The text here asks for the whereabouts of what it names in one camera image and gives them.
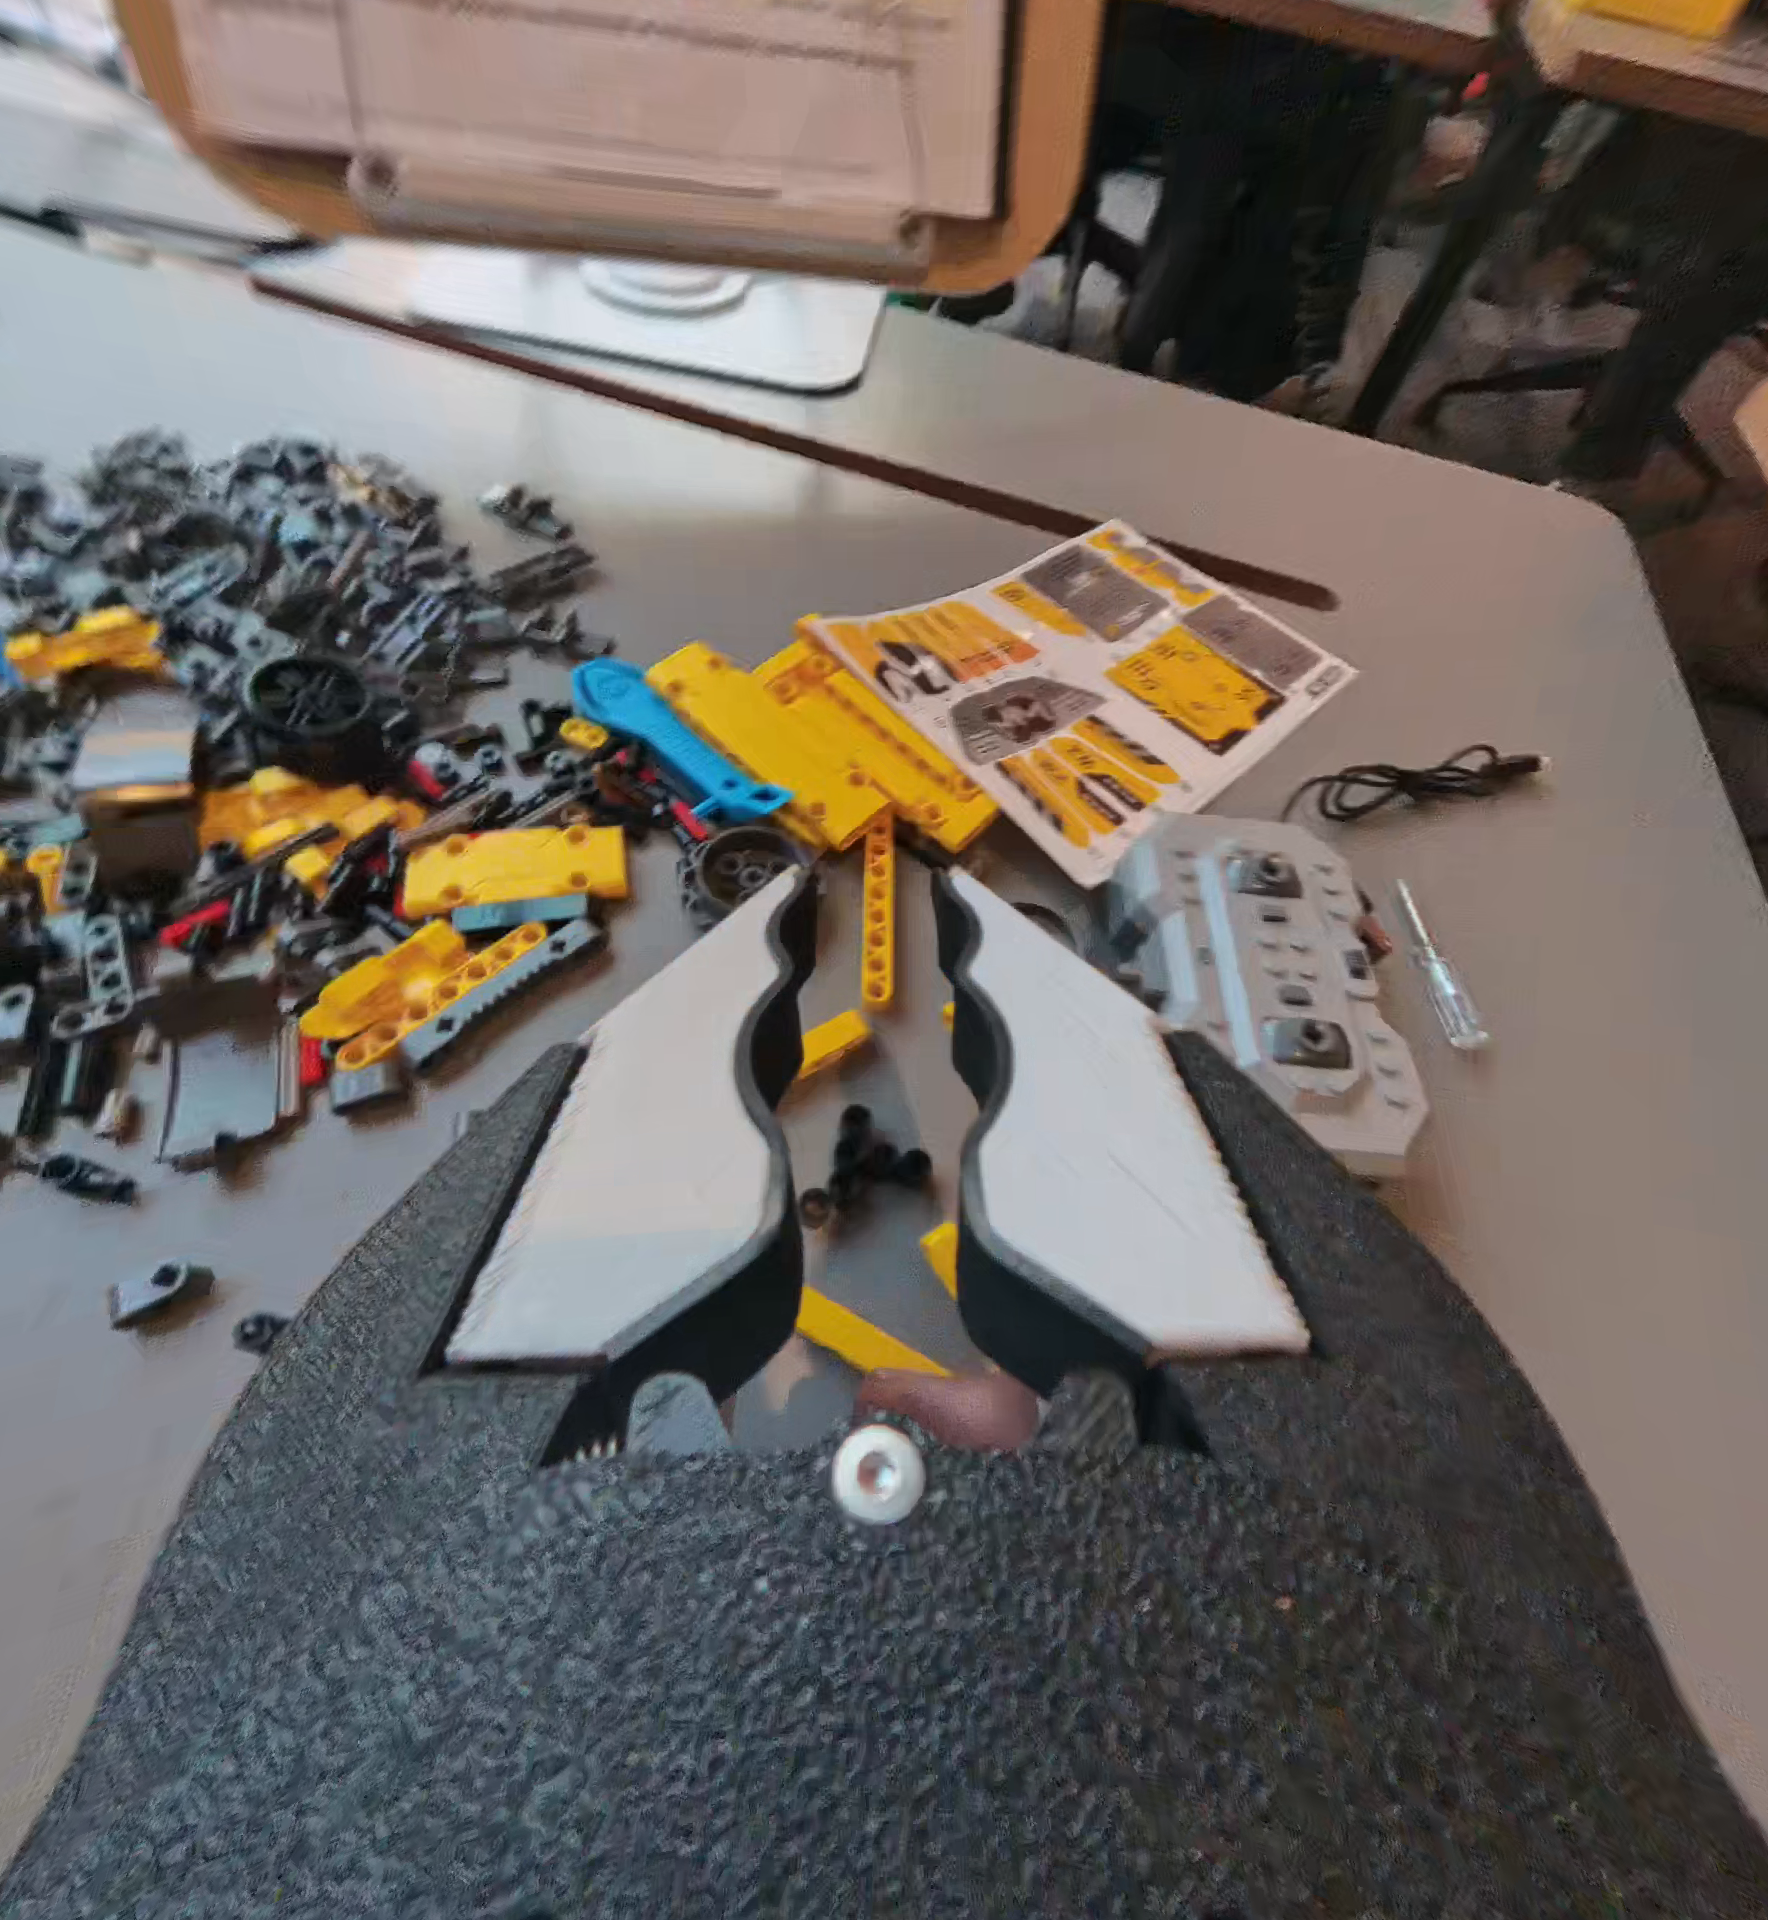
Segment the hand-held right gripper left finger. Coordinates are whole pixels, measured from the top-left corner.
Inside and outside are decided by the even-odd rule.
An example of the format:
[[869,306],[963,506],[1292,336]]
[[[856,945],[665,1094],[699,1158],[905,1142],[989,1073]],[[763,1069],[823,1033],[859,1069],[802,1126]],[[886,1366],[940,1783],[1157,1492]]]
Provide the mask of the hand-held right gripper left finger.
[[445,1338],[461,1379],[576,1376],[719,1404],[794,1333],[802,1248],[779,1122],[800,1071],[818,884],[782,869],[596,1021]]

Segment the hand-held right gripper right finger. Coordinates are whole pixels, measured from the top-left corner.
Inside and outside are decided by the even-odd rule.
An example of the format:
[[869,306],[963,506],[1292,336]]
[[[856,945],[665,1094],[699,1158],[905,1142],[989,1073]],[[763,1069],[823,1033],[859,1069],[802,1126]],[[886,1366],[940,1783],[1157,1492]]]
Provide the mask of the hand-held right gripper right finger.
[[976,1105],[955,1274],[982,1357],[1049,1400],[1074,1375],[1308,1355],[1157,1016],[976,879],[932,894]]

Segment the pile of toy building pieces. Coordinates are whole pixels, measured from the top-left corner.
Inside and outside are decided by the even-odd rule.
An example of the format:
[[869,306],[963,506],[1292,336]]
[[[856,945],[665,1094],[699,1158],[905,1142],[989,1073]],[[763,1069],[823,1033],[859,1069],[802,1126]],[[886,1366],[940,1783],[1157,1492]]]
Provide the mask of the pile of toy building pieces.
[[401,1055],[337,1076],[299,1016],[432,920],[482,949],[588,920],[585,897],[396,912],[405,858],[450,834],[624,830],[671,802],[637,748],[573,699],[470,720],[530,654],[611,658],[576,590],[595,557],[549,497],[482,497],[527,548],[481,567],[440,497],[388,461],[268,439],[204,463],[136,432],[74,479],[0,455],[0,1183],[99,1203],[134,1178],[65,1148],[145,1126],[158,1158],[223,1166],[315,1101],[410,1099]]

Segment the grey desk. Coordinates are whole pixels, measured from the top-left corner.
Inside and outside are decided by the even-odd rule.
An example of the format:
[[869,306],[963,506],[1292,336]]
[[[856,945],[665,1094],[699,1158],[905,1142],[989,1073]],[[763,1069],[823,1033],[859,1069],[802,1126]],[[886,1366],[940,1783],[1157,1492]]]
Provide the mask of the grey desk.
[[[999,575],[1120,518],[1273,602],[1360,677],[1237,788],[1487,739],[1550,759],[1503,804],[1343,841],[1404,879],[1496,1040],[1456,1055],[1409,968],[1430,1151],[1400,1190],[1534,1381],[1679,1688],[1768,1831],[1768,901],[1621,522],[1454,463],[1176,394],[918,316],[853,397],[615,401],[0,223],[0,451],[133,428],[385,452],[468,514],[553,494],[639,661],[759,661],[806,614]],[[671,954],[635,865],[611,977],[527,1000],[391,1124],[315,1111],[237,1183],[136,1152],[143,1197],[0,1190],[0,1871],[87,1726],[162,1534],[291,1311],[537,1049]]]

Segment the wood-edged background desk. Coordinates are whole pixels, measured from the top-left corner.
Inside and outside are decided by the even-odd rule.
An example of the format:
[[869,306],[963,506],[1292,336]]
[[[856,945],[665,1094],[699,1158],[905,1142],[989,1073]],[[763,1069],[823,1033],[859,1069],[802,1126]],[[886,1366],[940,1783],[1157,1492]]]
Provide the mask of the wood-edged background desk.
[[1439,76],[1494,74],[1517,58],[1528,80],[1570,98],[1768,140],[1767,28],[1706,41],[1567,4],[1181,2],[1179,10]]

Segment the black cross connector piece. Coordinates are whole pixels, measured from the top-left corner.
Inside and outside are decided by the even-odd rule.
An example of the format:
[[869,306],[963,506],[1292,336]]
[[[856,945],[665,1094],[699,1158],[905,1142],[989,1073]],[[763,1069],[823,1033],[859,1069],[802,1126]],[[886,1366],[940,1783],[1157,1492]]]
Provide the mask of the black cross connector piece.
[[925,1148],[898,1147],[879,1130],[871,1109],[853,1101],[839,1114],[828,1179],[798,1194],[800,1224],[810,1232],[841,1227],[869,1203],[873,1191],[922,1190],[934,1174]]

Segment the dark grey wheel hub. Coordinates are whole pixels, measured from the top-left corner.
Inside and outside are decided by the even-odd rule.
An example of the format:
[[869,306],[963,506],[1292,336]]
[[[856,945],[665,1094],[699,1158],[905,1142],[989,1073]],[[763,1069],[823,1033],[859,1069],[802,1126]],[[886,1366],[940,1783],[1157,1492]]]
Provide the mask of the dark grey wheel hub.
[[682,848],[680,905],[695,925],[712,927],[782,871],[806,863],[808,856],[781,830],[767,823],[723,827]]

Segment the yellow beam with grey rack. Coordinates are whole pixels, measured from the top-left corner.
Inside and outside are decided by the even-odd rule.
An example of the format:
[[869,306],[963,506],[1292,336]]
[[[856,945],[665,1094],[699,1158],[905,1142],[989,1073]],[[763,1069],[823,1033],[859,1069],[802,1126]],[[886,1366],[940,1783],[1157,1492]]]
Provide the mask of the yellow beam with grey rack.
[[468,1022],[606,948],[606,929],[588,920],[516,925],[482,949],[450,920],[432,920],[389,954],[335,977],[299,1016],[299,1036],[324,1049],[337,1076],[396,1055],[420,1069]]

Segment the yellow curved panel piece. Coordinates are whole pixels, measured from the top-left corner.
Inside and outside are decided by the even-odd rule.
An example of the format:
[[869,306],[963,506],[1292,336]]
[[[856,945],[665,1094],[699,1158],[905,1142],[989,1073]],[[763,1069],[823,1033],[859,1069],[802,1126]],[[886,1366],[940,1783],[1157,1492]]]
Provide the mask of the yellow curved panel piece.
[[396,912],[418,923],[516,901],[625,901],[630,848],[624,830],[586,826],[450,834],[405,858]]

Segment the blue brick separator tool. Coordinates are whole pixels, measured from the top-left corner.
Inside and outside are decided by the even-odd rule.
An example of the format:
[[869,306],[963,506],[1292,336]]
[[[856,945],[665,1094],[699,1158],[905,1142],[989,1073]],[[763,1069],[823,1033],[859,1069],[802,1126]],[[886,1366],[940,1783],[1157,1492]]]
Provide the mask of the blue brick separator tool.
[[575,713],[632,741],[704,823],[752,826],[782,812],[792,793],[739,768],[656,693],[641,668],[600,658],[571,672]]

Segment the yellow grey sticker sheet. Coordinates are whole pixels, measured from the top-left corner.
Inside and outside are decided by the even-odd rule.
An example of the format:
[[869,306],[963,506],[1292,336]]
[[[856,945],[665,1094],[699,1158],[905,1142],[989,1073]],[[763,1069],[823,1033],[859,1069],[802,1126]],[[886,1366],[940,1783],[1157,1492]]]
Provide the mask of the yellow grey sticker sheet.
[[1086,893],[1201,815],[1357,668],[1123,519],[942,599],[797,634]]

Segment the wooden document stand with sheet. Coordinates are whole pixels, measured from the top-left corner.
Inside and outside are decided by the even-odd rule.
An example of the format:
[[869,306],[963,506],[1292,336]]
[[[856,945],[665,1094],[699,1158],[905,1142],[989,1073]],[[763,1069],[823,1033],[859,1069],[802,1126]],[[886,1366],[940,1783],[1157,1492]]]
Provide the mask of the wooden document stand with sheet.
[[1106,4],[128,2],[148,100],[421,329],[843,396],[1072,211]]

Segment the yellow storage bin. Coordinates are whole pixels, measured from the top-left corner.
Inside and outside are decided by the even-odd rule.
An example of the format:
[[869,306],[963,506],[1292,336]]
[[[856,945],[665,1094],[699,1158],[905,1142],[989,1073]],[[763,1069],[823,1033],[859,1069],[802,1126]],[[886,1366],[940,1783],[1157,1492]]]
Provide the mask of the yellow storage bin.
[[1598,0],[1598,2],[1567,2],[1569,12],[1586,12],[1624,25],[1635,25],[1640,28],[1651,28],[1657,34],[1691,40],[1691,41],[1720,41],[1725,40],[1733,25],[1747,12],[1752,4],[1729,0],[1729,2],[1670,2],[1670,0]]

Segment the small clear-handled screwdriver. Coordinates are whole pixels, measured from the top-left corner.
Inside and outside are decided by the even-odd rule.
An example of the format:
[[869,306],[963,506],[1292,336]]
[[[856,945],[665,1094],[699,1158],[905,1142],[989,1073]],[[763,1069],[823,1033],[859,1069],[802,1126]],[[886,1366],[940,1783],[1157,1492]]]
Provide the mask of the small clear-handled screwdriver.
[[1442,1036],[1460,1054],[1486,1051],[1492,1044],[1490,1025],[1484,1021],[1467,980],[1436,945],[1435,932],[1404,879],[1396,880],[1396,901],[1407,932],[1411,963],[1422,977]]

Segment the yellow perforated frame piece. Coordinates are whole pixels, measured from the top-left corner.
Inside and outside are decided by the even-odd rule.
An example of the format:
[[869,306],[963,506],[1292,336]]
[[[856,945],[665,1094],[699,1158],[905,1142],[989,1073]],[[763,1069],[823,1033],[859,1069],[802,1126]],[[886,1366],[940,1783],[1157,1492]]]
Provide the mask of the yellow perforated frame piece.
[[815,644],[794,642],[752,668],[752,679],[816,745],[884,793],[905,826],[944,851],[968,851],[999,819],[974,781]]
[[712,748],[791,795],[777,819],[806,848],[850,851],[889,817],[886,793],[850,751],[722,654],[689,644],[645,680]]

